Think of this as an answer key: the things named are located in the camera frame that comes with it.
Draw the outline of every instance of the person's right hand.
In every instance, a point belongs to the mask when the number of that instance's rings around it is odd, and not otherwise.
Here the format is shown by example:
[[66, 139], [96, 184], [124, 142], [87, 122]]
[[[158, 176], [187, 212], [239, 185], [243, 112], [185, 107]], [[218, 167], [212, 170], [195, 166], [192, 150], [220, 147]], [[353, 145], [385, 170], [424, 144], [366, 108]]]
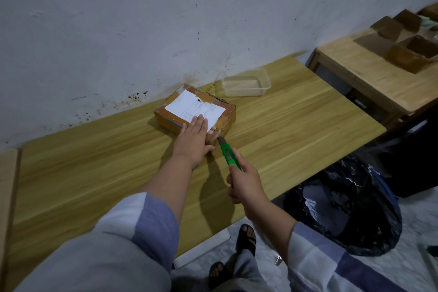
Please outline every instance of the person's right hand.
[[248, 216], [254, 206], [268, 200], [268, 197], [263, 190], [260, 176], [255, 167], [249, 164], [236, 149], [233, 149], [233, 153], [242, 170], [234, 164], [228, 166], [227, 183], [231, 185], [228, 188], [228, 195], [234, 203], [243, 204], [245, 214]]

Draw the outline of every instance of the forearm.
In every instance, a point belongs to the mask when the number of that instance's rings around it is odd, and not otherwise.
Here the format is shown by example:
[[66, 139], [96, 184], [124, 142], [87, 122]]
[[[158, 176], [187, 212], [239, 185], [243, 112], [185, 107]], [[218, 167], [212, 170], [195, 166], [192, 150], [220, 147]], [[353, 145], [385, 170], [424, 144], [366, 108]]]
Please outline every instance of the forearm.
[[261, 228], [282, 259], [288, 263], [290, 236], [297, 221], [267, 198], [249, 205], [250, 219]]
[[172, 156], [140, 192], [147, 192], [166, 202], [180, 223], [191, 175], [187, 158]]

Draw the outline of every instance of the green utility knife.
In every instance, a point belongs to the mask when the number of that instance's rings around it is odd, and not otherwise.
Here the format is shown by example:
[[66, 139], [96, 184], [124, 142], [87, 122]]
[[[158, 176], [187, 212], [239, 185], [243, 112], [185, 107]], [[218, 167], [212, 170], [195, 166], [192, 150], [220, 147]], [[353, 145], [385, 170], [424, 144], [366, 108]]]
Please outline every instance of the green utility knife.
[[239, 162], [234, 156], [233, 149], [231, 149], [230, 145], [225, 141], [225, 139], [222, 136], [218, 136], [218, 142], [220, 148], [222, 149], [222, 154], [225, 157], [225, 160], [227, 161], [227, 164], [228, 165], [235, 164], [241, 170], [242, 168], [240, 167]]

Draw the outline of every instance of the foot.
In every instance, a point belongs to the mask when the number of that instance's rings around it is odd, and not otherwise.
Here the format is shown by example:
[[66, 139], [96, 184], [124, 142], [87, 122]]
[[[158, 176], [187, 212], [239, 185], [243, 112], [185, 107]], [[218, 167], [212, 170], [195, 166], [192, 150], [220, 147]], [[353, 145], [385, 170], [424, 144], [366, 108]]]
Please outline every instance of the foot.
[[255, 256], [256, 242], [254, 229], [248, 224], [243, 224], [237, 237], [236, 252], [240, 254], [243, 250], [249, 250]]
[[210, 267], [209, 289], [214, 290], [222, 283], [231, 279], [232, 275], [224, 267], [222, 262], [216, 262]]

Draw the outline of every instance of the black sandal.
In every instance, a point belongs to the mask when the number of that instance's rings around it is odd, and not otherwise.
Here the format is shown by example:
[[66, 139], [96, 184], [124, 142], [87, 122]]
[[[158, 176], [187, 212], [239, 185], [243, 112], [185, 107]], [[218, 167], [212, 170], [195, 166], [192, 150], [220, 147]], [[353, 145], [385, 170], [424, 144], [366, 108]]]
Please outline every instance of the black sandal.
[[[213, 272], [214, 269], [216, 269], [216, 267], [219, 264], [222, 265], [222, 270], [218, 272], [218, 275], [216, 277], [212, 277], [211, 273]], [[214, 263], [210, 267], [210, 272], [209, 272], [209, 289], [210, 290], [214, 290], [219, 285], [221, 285], [222, 283], [226, 282], [227, 280], [230, 280], [231, 278], [233, 278], [233, 275], [227, 270], [225, 265], [222, 262], [220, 262], [220, 261], [216, 262], [216, 263]]]
[[248, 224], [242, 224], [242, 226], [240, 227], [239, 235], [237, 237], [237, 242], [236, 242], [236, 252], [240, 254], [243, 250], [249, 250], [252, 253], [252, 255], [255, 256], [255, 243], [257, 241], [255, 240], [255, 238], [248, 236], [249, 229], [251, 229], [254, 232], [254, 229]]

